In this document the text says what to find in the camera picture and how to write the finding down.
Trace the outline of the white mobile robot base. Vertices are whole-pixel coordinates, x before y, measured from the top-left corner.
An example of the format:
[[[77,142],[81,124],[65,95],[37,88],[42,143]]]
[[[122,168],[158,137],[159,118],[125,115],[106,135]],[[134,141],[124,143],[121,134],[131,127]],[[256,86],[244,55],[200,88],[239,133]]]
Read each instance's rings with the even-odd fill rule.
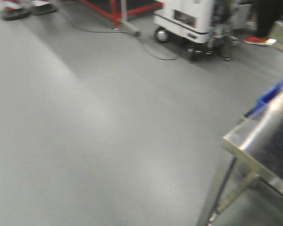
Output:
[[[156,41],[166,43],[171,35],[185,39],[190,62],[215,49],[222,59],[232,59],[232,48],[239,43],[233,35],[232,17],[237,10],[233,0],[163,0],[162,4],[154,12]]]

